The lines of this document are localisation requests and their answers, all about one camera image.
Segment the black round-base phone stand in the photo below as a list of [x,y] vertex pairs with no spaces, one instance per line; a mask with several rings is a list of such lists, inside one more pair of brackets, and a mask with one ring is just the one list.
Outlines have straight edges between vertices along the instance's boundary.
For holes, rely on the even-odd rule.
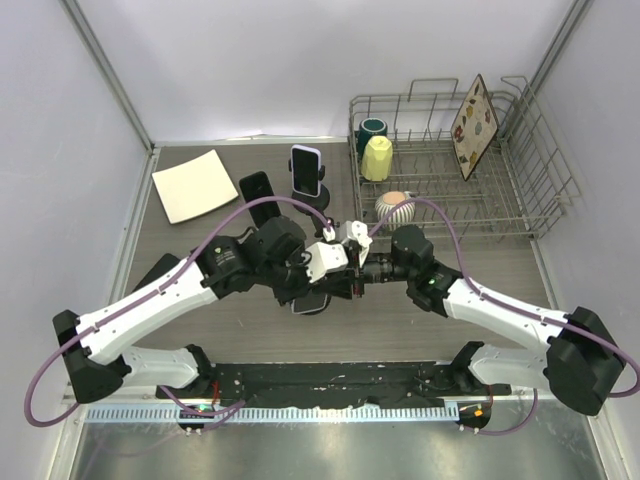
[[315,228],[314,237],[316,239],[333,240],[335,238],[335,222],[323,212],[318,215],[311,214],[312,224]]

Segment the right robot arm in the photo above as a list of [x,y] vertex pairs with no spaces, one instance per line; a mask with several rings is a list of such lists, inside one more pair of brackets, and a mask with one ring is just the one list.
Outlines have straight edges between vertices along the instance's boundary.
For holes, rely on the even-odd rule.
[[596,416],[627,365],[600,317],[578,307],[571,313],[538,307],[495,292],[439,262],[433,244],[415,226],[394,231],[387,255],[370,251],[365,224],[324,229],[321,278],[345,275],[356,295],[365,285],[404,281],[421,310],[469,322],[516,343],[499,349],[479,342],[460,352],[451,371],[457,391],[510,384],[546,390],[570,409]]

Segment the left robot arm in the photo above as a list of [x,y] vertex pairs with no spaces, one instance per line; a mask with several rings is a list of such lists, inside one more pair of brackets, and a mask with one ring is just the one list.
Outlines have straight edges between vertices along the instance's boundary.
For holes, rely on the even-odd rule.
[[191,255],[158,261],[149,282],[91,313],[57,314],[53,327],[75,399],[91,404],[128,386],[166,386],[193,399],[213,385],[204,351],[136,347],[136,342],[178,317],[232,293],[264,285],[284,298],[305,289],[306,235],[286,217],[249,228],[241,236],[215,235]]

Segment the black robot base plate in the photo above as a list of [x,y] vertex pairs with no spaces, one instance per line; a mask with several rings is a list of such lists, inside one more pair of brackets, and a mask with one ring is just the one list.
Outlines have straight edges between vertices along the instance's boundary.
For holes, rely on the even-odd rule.
[[446,397],[508,396],[511,387],[487,387],[459,366],[427,362],[218,363],[195,391],[179,399],[240,400],[255,408],[385,409],[442,406]]

